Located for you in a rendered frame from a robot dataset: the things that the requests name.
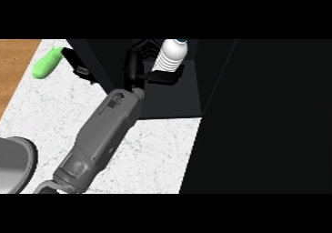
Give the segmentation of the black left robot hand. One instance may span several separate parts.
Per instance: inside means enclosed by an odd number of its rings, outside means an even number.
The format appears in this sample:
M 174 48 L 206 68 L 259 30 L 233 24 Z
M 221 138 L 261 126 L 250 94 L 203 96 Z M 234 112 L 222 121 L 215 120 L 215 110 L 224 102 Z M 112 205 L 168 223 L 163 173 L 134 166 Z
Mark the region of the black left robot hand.
M 143 89 L 143 83 L 174 85 L 183 74 L 181 64 L 172 72 L 153 71 L 160 45 L 155 39 L 143 39 L 128 49 L 124 62 L 124 88 Z

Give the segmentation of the white bottled water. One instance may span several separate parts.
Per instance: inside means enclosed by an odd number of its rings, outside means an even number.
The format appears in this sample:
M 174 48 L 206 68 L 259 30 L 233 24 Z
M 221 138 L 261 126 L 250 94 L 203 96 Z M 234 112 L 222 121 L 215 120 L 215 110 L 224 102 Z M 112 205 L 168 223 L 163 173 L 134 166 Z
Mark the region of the white bottled water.
M 188 46 L 185 39 L 165 39 L 157 51 L 152 70 L 172 72 L 181 65 L 187 51 Z

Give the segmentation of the dark grey cabinet door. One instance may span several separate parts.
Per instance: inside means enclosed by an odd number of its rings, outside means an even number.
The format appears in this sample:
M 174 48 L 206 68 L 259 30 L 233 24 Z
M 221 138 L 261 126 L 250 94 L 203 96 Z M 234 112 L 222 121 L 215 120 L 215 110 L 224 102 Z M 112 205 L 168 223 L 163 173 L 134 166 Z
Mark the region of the dark grey cabinet door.
M 203 111 L 183 193 L 332 192 L 332 40 L 240 40 Z

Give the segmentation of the green vegetable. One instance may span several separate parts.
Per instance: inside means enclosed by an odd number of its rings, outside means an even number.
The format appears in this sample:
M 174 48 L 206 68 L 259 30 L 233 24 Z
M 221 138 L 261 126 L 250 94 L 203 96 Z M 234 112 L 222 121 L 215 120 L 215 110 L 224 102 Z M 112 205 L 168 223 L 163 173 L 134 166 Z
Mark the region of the green vegetable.
M 59 64 L 60 59 L 63 58 L 62 50 L 62 47 L 53 47 L 44 55 L 44 57 L 40 58 L 31 69 L 32 78 L 42 79 L 51 73 Z

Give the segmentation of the grey round pot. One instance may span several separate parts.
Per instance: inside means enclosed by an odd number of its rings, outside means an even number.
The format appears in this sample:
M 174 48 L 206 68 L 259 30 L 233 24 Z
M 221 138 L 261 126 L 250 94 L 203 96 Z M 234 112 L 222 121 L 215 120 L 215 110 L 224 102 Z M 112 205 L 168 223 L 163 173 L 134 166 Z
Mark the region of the grey round pot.
M 38 151 L 22 137 L 0 137 L 0 194 L 22 192 L 34 175 Z

